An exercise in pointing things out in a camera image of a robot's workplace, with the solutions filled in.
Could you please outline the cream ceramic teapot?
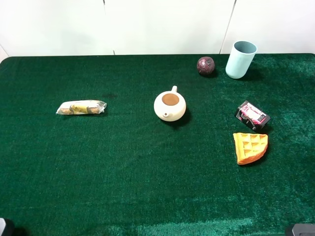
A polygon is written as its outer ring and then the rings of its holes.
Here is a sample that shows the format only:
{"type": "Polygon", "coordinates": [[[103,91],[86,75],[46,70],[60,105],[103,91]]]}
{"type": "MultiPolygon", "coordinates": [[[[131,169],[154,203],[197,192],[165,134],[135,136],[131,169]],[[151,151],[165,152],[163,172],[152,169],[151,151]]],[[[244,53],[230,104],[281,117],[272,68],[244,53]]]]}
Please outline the cream ceramic teapot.
{"type": "Polygon", "coordinates": [[[177,86],[160,93],[154,101],[154,112],[163,121],[179,120],[186,112],[186,101],[177,92],[177,86]]]}

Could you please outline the black pink small box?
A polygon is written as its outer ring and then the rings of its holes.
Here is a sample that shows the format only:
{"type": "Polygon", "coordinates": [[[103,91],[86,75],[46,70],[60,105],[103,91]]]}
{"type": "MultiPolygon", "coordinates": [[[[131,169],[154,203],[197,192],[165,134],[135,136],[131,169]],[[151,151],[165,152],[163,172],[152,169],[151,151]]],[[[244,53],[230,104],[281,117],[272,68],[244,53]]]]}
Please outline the black pink small box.
{"type": "Polygon", "coordinates": [[[255,132],[260,131],[270,120],[269,115],[247,100],[237,108],[234,116],[255,132]]]}

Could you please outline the green felt table cloth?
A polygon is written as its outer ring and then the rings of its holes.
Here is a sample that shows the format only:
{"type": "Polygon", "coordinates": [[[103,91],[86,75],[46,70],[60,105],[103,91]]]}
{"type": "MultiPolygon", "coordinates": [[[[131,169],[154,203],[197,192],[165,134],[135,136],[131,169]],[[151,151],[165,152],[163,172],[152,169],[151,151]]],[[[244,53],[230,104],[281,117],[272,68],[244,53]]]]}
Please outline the green felt table cloth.
{"type": "Polygon", "coordinates": [[[239,80],[215,55],[11,57],[0,65],[0,215],[15,236],[262,236],[315,221],[315,57],[259,54],[239,80]],[[186,112],[155,98],[177,86],[186,112]],[[58,115],[67,101],[104,113],[58,115]],[[258,132],[234,114],[270,116],[258,132]],[[238,165],[233,133],[268,135],[238,165]]]}

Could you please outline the dark grey object bottom right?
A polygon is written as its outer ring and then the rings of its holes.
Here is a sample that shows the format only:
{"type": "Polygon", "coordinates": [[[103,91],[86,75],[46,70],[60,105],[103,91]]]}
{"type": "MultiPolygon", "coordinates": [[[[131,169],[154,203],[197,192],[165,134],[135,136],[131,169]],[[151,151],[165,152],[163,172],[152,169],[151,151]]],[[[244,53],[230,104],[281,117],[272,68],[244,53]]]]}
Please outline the dark grey object bottom right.
{"type": "Polygon", "coordinates": [[[285,236],[315,236],[315,224],[294,224],[285,230],[285,236]]]}

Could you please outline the orange waffle slice toy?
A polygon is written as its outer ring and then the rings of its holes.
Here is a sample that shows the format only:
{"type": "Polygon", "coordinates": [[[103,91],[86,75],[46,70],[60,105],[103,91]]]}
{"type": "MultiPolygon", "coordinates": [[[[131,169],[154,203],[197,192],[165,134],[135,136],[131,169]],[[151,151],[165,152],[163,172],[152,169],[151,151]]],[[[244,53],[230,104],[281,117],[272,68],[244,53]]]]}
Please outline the orange waffle slice toy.
{"type": "Polygon", "coordinates": [[[233,133],[237,164],[246,165],[259,160],[268,148],[268,135],[233,133]]]}

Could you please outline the wrapped snack packet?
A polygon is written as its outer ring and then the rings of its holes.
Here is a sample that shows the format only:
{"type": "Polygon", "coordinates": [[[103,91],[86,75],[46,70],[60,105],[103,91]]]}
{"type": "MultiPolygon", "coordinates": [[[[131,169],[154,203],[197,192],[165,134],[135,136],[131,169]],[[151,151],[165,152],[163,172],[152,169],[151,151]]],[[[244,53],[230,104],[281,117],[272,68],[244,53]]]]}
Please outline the wrapped snack packet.
{"type": "Polygon", "coordinates": [[[58,115],[87,115],[104,113],[107,103],[100,100],[77,100],[62,103],[56,111],[58,115]]]}

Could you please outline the light blue cup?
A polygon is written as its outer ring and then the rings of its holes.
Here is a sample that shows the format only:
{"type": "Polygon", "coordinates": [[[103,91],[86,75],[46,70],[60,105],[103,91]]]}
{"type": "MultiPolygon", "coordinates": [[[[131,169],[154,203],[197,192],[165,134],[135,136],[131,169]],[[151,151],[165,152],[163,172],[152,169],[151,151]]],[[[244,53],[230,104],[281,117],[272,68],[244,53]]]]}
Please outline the light blue cup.
{"type": "Polygon", "coordinates": [[[251,42],[235,42],[225,68],[226,74],[232,79],[240,79],[245,76],[256,52],[257,46],[251,42]]]}

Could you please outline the dark red ball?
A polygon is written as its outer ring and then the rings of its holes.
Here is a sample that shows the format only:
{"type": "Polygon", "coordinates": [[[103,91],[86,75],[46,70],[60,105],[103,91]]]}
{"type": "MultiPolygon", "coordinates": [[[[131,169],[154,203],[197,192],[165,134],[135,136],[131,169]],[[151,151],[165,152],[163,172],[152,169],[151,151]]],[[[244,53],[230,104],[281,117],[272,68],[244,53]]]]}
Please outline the dark red ball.
{"type": "Polygon", "coordinates": [[[197,61],[197,70],[200,75],[208,76],[215,70],[215,62],[211,57],[201,57],[197,61]]]}

